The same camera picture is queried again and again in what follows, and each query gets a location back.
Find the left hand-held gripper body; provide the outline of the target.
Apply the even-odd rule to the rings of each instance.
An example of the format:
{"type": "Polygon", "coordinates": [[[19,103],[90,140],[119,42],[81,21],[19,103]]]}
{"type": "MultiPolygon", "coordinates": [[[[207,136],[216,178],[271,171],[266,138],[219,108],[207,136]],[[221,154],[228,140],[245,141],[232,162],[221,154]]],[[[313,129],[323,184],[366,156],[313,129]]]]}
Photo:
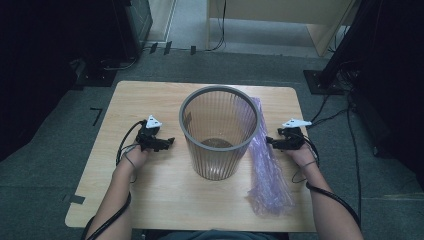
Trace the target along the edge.
{"type": "Polygon", "coordinates": [[[158,152],[161,149],[160,141],[156,138],[162,123],[153,115],[141,122],[141,129],[136,136],[136,142],[140,145],[141,150],[152,149],[158,152]]]}

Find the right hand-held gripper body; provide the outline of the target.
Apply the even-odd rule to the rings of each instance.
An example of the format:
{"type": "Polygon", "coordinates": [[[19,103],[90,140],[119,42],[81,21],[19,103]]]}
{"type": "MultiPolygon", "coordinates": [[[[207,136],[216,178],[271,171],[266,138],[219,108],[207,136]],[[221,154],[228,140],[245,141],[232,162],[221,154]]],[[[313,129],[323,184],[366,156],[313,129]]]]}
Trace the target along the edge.
{"type": "Polygon", "coordinates": [[[278,134],[283,136],[280,141],[280,143],[284,144],[284,149],[282,150],[298,150],[305,143],[301,127],[310,125],[310,121],[299,119],[290,119],[283,123],[282,127],[278,129],[278,134]]]}

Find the purple plastic trash bag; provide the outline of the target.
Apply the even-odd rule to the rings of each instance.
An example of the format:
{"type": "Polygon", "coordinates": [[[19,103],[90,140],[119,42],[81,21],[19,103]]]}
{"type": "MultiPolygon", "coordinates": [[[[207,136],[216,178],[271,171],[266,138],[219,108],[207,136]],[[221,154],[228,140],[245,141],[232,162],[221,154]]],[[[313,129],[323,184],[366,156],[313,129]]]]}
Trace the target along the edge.
{"type": "Polygon", "coordinates": [[[253,212],[260,217],[280,217],[295,207],[279,160],[272,146],[266,142],[267,127],[261,100],[252,98],[260,116],[259,129],[252,139],[249,152],[252,157],[252,185],[248,197],[253,212]]]}

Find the person's right hand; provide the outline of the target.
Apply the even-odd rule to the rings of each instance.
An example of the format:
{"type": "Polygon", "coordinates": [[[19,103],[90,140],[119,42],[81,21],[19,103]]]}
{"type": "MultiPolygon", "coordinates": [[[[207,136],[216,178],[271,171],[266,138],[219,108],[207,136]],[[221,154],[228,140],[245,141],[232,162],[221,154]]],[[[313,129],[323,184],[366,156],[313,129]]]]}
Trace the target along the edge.
{"type": "Polygon", "coordinates": [[[308,144],[302,145],[298,150],[286,150],[285,153],[289,155],[300,167],[305,167],[316,161],[308,144]]]}

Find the person's left hand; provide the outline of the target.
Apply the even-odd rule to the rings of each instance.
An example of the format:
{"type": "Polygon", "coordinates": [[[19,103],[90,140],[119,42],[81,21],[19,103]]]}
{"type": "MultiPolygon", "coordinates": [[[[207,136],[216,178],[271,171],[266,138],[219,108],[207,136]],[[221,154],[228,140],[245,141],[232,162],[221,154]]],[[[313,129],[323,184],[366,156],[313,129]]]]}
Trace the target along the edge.
{"type": "Polygon", "coordinates": [[[130,170],[139,170],[147,161],[149,152],[141,150],[139,144],[131,144],[123,151],[120,164],[125,165],[130,170]]]}

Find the black metal stand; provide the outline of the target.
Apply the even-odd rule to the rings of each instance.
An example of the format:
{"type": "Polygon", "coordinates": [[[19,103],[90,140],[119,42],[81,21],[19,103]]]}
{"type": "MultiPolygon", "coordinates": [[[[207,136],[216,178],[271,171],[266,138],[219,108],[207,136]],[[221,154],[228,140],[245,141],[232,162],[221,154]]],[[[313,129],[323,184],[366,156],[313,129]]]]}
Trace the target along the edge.
{"type": "Polygon", "coordinates": [[[341,90],[336,86],[337,73],[343,66],[357,61],[359,53],[357,48],[359,44],[359,32],[366,21],[367,11],[372,5],[372,1],[373,0],[361,0],[346,36],[330,58],[327,66],[322,71],[303,71],[312,94],[341,94],[341,90]]]}

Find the gray tape piece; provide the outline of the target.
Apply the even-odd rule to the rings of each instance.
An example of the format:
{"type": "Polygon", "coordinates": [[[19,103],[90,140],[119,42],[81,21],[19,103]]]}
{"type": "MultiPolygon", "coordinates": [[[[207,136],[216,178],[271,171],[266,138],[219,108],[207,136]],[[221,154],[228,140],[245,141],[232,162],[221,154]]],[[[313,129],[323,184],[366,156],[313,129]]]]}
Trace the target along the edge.
{"type": "Polygon", "coordinates": [[[68,203],[75,203],[75,204],[82,205],[85,201],[85,198],[83,196],[79,196],[79,195],[75,195],[75,194],[66,194],[63,197],[63,201],[68,202],[68,203]]]}

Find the person's dark clothing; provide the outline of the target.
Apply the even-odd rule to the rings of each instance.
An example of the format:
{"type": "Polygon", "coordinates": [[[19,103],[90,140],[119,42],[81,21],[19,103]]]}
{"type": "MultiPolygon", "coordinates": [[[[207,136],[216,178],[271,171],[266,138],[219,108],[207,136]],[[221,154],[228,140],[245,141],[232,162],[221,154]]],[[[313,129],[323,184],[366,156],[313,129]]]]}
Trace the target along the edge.
{"type": "Polygon", "coordinates": [[[276,237],[263,233],[236,231],[194,231],[172,232],[158,240],[278,240],[276,237]]]}

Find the black cabinet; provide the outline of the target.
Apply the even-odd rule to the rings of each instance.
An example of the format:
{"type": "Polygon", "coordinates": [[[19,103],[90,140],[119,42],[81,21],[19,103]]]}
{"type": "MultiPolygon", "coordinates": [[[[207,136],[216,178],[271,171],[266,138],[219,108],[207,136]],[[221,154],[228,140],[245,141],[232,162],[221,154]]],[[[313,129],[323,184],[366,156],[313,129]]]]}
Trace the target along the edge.
{"type": "Polygon", "coordinates": [[[124,56],[137,59],[153,24],[148,0],[112,0],[124,56]]]}

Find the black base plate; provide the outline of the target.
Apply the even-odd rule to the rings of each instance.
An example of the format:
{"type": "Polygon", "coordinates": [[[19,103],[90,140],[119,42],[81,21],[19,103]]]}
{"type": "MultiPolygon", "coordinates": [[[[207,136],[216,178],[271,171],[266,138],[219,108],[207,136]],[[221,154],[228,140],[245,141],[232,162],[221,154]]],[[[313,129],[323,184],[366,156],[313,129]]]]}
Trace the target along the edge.
{"type": "Polygon", "coordinates": [[[105,70],[93,64],[80,60],[75,69],[78,87],[111,87],[115,79],[116,70],[105,70]]]}

